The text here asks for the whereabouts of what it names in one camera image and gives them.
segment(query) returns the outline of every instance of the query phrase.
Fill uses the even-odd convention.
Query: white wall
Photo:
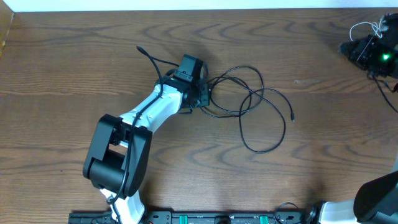
[[[398,7],[398,0],[3,0],[14,12]]]

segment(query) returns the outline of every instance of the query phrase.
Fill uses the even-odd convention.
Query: white wire
[[[370,26],[372,26],[372,30],[374,31],[374,34],[376,36],[378,36],[379,38],[383,37],[383,33],[381,32],[381,22],[383,20],[383,17],[380,19],[379,24],[377,24],[377,22],[360,22],[359,24],[355,24],[351,27],[351,29],[349,30],[349,38],[351,39],[351,41],[353,41],[353,38],[351,36],[351,32],[353,31],[353,28],[361,25],[361,24],[369,24]]]

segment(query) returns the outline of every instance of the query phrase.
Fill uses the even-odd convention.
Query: wooden tabletop
[[[338,53],[349,28],[396,9],[288,9],[18,13],[0,60],[0,216],[5,223],[66,223],[76,210],[106,210],[82,175],[105,113],[138,105],[157,79],[136,50],[180,63],[207,62],[210,76],[237,65],[258,68],[287,119],[283,143],[257,155],[242,144],[237,119],[196,109],[156,131],[141,197],[174,210],[272,210],[354,198],[390,172],[398,117],[366,72]],[[364,37],[370,27],[358,27]],[[163,72],[171,67],[159,65]],[[259,88],[249,70],[233,74]],[[238,109],[246,92],[220,84],[215,99]],[[387,93],[395,105],[398,98]],[[282,122],[265,103],[243,117],[251,147],[277,142]]]

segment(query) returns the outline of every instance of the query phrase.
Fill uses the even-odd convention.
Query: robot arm
[[[97,124],[90,144],[83,175],[90,179],[94,187],[100,189],[106,198],[117,197],[112,206],[112,216],[114,220],[119,219],[122,223],[136,224],[144,214],[138,189],[146,173],[153,133],[181,108],[192,110],[194,107],[209,104],[204,77],[206,68],[201,60],[184,55],[178,70],[171,71],[162,77],[162,81],[158,80],[154,91],[130,112],[118,118],[104,115]],[[133,127],[138,112],[141,112],[141,115]],[[110,144],[124,147],[132,144],[129,159],[112,151],[109,148]]]

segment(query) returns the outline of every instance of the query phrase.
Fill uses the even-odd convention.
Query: wood grain
[[[141,188],[147,205],[272,210],[287,201],[304,207],[353,198],[363,183],[389,173],[398,118],[337,49],[353,24],[394,10],[17,14],[0,61],[0,222],[66,223],[71,211],[107,209],[82,165],[98,119],[131,110],[153,89],[154,68],[136,45],[177,63],[183,54],[200,57],[211,76],[255,66],[296,114],[280,148],[264,155],[244,148],[235,119],[198,110],[171,117],[153,137]],[[353,35],[369,30],[359,27]],[[252,72],[235,75],[259,87]],[[215,91],[231,109],[244,97],[231,83]],[[289,120],[285,102],[267,97]],[[269,106],[243,120],[250,146],[279,139],[281,121]]]

